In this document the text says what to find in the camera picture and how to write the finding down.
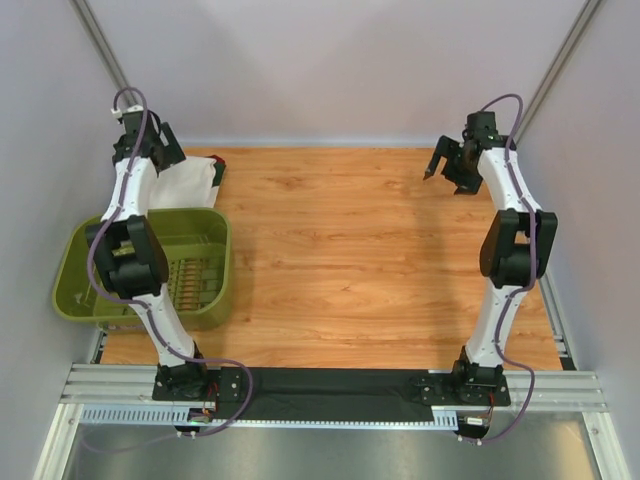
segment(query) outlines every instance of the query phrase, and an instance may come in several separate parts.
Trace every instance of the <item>green plastic container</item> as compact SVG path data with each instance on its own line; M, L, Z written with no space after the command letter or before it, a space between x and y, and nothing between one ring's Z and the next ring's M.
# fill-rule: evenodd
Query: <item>green plastic container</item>
M231 314L233 280L227 218L209 208L152 210L148 218L169 260L169 293L184 327L208 329L224 323ZM110 331L144 328L132 309L98 296L89 284L84 230L99 221L91 218L73 233L54 286L54 308L67 320Z

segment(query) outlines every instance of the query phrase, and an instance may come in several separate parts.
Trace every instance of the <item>gray wall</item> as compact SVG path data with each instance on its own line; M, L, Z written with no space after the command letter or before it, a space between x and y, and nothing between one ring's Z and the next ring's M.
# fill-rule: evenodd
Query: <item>gray wall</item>
M113 87L66 0L0 15L0 465L31 478L69 366L92 330L57 318L51 289L72 229L104 209L118 127Z
M583 0L90 3L183 141L424 145L531 98Z
M607 0L521 144L560 219L550 275L581 368L598 372L640 478L640 3Z

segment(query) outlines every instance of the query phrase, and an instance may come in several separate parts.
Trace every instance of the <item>wire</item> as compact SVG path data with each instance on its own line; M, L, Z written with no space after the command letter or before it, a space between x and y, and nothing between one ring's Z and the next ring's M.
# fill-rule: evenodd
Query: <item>wire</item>
M127 169L125 172L125 175L123 177L122 180L122 185L120 187L120 192L118 194L118 204L114 210L114 212L111 214L111 216L107 219L107 221L105 221L102 226L100 227L100 229L98 230L98 233L96 235L96 237L93 239L93 242L91 242L91 246L89 247L89 254L87 255L87 275L89 277L89 283L91 283L91 286L96 290L96 292L98 293L98 295L100 295L101 297L120 304L120 305L138 305L140 307L142 307L145 310L145 313L147 315L147 319L149 320L149 325L151 327L151 331L153 333L153 336L158 340L158 342L162 345L163 348L167 349L167 351L169 353L171 353L172 355L180 358L181 360L184 360L186 362L193 362L193 363L201 363L201 364L206 364L206 363L217 363L217 364L230 364L230 365L235 365L236 367L241 368L247 375L248 381L249 381L249 385L248 385L248 390L247 390L247 395L244 399L244 401L242 402L242 404L240 405L240 408L238 408L238 410L236 410L236 412L231 415L227 420L225 420L222 424L205 430L204 432L198 432L195 434L196 437L208 437L210 435L213 435L215 433L221 432L222 430L225 430L226 428L228 428L229 426L231 426L243 413L244 411L247 409L249 402L251 401L251 397L253 396L253 387L254 387L254 381L253 381L253 375L251 374L251 370L249 370L249 368L244 365L241 362L238 362L236 360L231 360L229 358L193 358L193 357L189 357L187 355L184 355L180 352L178 352L177 350L175 350L173 347L171 347L171 345L169 345L167 343L167 341L162 337L162 335L160 334L160 332L158 331L158 327L156 325L155 319L153 318L153 313L151 311L151 308L148 304L146 304L145 302L141 301L141 300L128 300L128 299L122 299L119 297L115 297L111 294L109 294L109 292L107 292L106 290L104 290L102 288L102 286L98 283L98 281L95 278L95 273L94 273L94 257L96 254L96 250L98 248L98 244L100 243L100 241L102 240L102 238L104 237L106 231L109 229L109 227L113 224L113 222L116 220L116 218L118 218L118 215L120 215L120 213L122 212L123 209L123 202L124 202L124 198L125 198L125 194L126 194L126 190L127 190L127 184L129 183L129 177L131 176L131 170L134 166L135 163L135 159L136 156L138 155L138 152L140 151L140 145L142 143L142 139L144 137L144 130L145 127L147 125L147 119L148 119L148 115L149 115L149 109L147 108L147 99L145 98L144 94L137 88L135 87L125 87L121 90L119 90L115 97L113 98L113 108L116 109L118 107L118 100L120 98L120 96L125 93L125 92L132 92L137 94L140 97L140 103L142 104L142 121L141 121L141 127L140 130L138 131L138 136L136 138L136 141L134 143L133 149L131 150L131 156L129 157L129 161L127 163ZM95 447L92 447L91 445L89 445L84 438L81 439L81 443L82 445L89 451L93 452L93 453L105 453L105 454L116 454L116 453L125 453L125 452L130 452L132 450L136 450L138 448L142 448L142 447L146 447L158 442L162 442L164 440L168 440L170 438L176 438L175 434L171 434L171 435L164 435L161 437L157 437L154 439L151 439L147 442L144 442L142 444L139 445L135 445L132 447L124 447L124 448L119 448L119 449L115 449L115 450L101 450Z
M484 107L482 107L480 111L481 112L485 111L491 105L507 98L513 98L518 102L518 112L513 122L513 126L511 127L511 131L509 132L509 136L507 137L507 143L504 149L504 161L506 163L507 171L509 172L509 177L511 178L511 182L513 183L516 193L518 194L519 200L522 202L522 204L527 209L527 212L529 213L529 256L531 257L531 265L529 269L529 273L530 273L529 284L522 288L518 288L512 291L507 297L507 301L505 302L504 308L502 309L502 311L500 312L500 316L498 317L498 323L496 324L496 329L493 334L493 344L495 346L498 356L502 359L502 361L504 363L507 363L509 365L512 365L514 367L517 367L529 372L529 375L531 377L531 382L529 383L529 389L527 391L527 395L524 399L524 402L522 402L522 407L520 408L520 411L516 415L516 418L514 418L513 422L511 422L511 424L507 428L505 428L502 432L498 433L497 435L491 438L483 439L481 443L478 443L478 444L484 444L484 445L491 444L503 439L505 436L509 434L509 432L513 431L513 429L518 426L518 424L522 421L522 418L524 417L525 412L527 411L527 407L529 406L529 403L531 402L531 398L533 396L533 390L536 384L536 374L533 368L531 368L528 365L525 365L524 363L516 362L515 360L510 359L504 354L502 347L500 346L500 334L502 332L502 325L504 324L505 318L507 316L507 312L509 311L509 307L511 307L511 304L513 303L513 299L515 298L516 295L520 293L528 292L529 290L531 290L535 286L536 278L537 278L536 212L533 206L527 200L527 198L525 198L524 192L522 190L522 186L518 181L518 177L516 175L516 172L509 158L509 152L510 152L511 144L513 142L513 137L515 136L516 131L520 126L520 122L522 121L522 112L524 110L524 102L522 101L522 97L520 95L515 93L507 93L505 95L499 96L495 100L492 100L491 102L486 104Z

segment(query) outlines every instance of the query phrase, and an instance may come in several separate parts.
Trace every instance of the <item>purple cable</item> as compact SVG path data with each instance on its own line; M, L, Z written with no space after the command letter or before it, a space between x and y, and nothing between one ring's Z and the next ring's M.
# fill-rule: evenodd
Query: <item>purple cable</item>
M206 430L204 432L196 434L196 437L208 437L209 435L213 435L215 433L218 433L218 432L220 432L222 430L225 430L229 426L231 426L231 424L233 422L235 422L240 417L240 415L242 415L244 413L244 411L246 410L247 406L249 405L249 402L251 401L251 397L253 395L253 375L251 374L251 370L249 370L249 368L247 368L247 366L244 365L243 363L238 362L236 360L231 360L229 358L192 358L192 357L183 355L182 353L178 352L177 350L172 348L171 345L169 345L166 342L166 340L162 337L162 335L158 331L158 327L156 326L156 322L155 322L155 319L153 318L153 313L151 312L151 309L149 308L149 305L147 305L145 302L142 302L140 300L127 300L127 299L118 298L118 297L115 297L115 296L109 294L109 292L104 290L102 288L102 286L97 282L97 280L95 278L94 271L93 271L94 257L95 257L95 254L96 254L96 249L98 248L98 244L100 243L100 241L104 237L104 234L106 233L107 229L111 226L111 224L113 224L115 219L118 218L118 215L120 215L120 212L122 212L122 208L123 208L122 204L124 202L124 197L125 197L126 190L127 190L127 184L129 183L129 177L131 176L131 168L133 167L135 158L138 155L138 152L140 151L140 144L142 143L142 138L144 136L144 130L145 130L145 127L147 125L147 118L148 118L148 114L149 114L149 110L147 108L147 99L145 98L144 94L139 89L137 89L135 87L125 87L122 90L119 90L116 93L115 97L113 98L113 108L116 109L118 107L118 99L120 98L120 96L124 92L127 92L127 91L136 93L140 97L140 101L142 103L142 126L140 127L140 131L138 132L138 137L136 138L135 144L134 144L133 149L131 151L131 156L129 157L129 162L127 163L126 174L125 174L125 176L124 176L124 178L122 180L122 186L120 187L120 193L118 195L118 205L116 206L113 214L107 219L106 222L104 222L102 227L100 227L100 229L98 230L98 234L93 239L93 242L91 242L91 246L89 247L89 254L87 255L87 275L89 277L89 283L91 283L91 286L96 290L98 295L100 295L101 297L104 297L105 299L107 299L107 300L109 300L111 302L118 303L118 304L121 304L121 305L139 305L140 307L144 308L146 313L147 313L147 318L149 319L149 325L151 326L151 330L153 332L154 337L156 337L158 342L164 348L166 348L167 351L169 353L171 353L172 355L180 358L181 360L184 360L184 361L187 361L187 362L193 362L193 363L217 363L217 364L235 365L235 366L241 368L247 374L247 378L249 379L249 388L248 388L248 391L247 391L247 396L244 399L244 401L242 402L242 405L240 405L240 408L238 408L238 410L233 415L231 415L231 417L229 417L227 420L225 420L223 423L221 423L217 427L210 428L210 429L208 429L208 430ZM132 447L118 448L118 449L114 449L114 450L101 450L101 449L92 447L91 445L89 445L86 442L84 437L81 439L81 443L84 446L84 448L86 448L87 450L89 450L89 451L91 451L93 453L116 454L116 453L130 452L132 450L136 450L138 448L146 447L146 446L158 443L158 442L162 442L164 440L169 440L171 438L176 438L176 435L175 434L163 435L161 437L157 437L157 438L151 439L151 440L149 440L147 442L144 442L144 443L142 443L140 445L134 445Z
M500 312L500 316L498 317L498 323L496 324L496 329L493 334L493 343L495 345L498 356L502 359L503 362L529 372L529 375L531 376L531 383L529 384L529 390L527 391L527 396L525 397L524 402L522 402L522 408L516 415L516 418L513 420L511 425L509 425L507 428L505 428L502 432L495 435L494 437L482 440L482 444L485 444L485 445L494 443L494 442L497 442L498 440L503 439L507 434L509 434L509 432L511 432L514 428L518 426L518 424L522 421L522 418L524 417L525 412L527 411L527 407L529 406L529 403L531 402L531 397L533 397L533 390L536 384L536 374L533 368L531 368L528 365L525 365L524 363L511 360L509 357L507 357L504 354L504 352L502 351L502 348L500 347L500 333L502 331L502 325L504 324L505 318L507 316L507 312L509 311L509 307L511 306L513 299L515 298L516 295L523 292L528 292L529 290L531 290L536 284L536 277L537 277L537 273L536 273L536 268L537 268L536 212L533 209L533 206L529 203L529 201L526 198L524 198L522 187L520 186L520 182L518 181L516 172L513 169L513 166L511 165L511 163L509 163L509 152L510 152L511 142L513 141L513 137L515 136L515 133L518 130L518 127L520 126L520 121L522 120L522 111L524 109L524 102L522 101L522 97L520 97L520 95L517 95L515 93L507 93L505 95L501 95L495 100L492 100L491 102L486 104L484 107L482 107L480 111L484 111L494 103L497 103L506 98L514 98L518 102L518 113L516 114L516 118L513 122L513 127L511 127L511 132L509 133L509 137L507 138L507 144L504 149L504 160L507 164L507 170L509 172L509 176L511 177L513 186L516 189L516 193L518 194L519 200L522 201L525 208L529 212L529 256L531 257L531 267L529 270L530 272L529 284L522 288L518 288L514 290L507 297L507 302L505 303L504 308L502 309L502 311Z

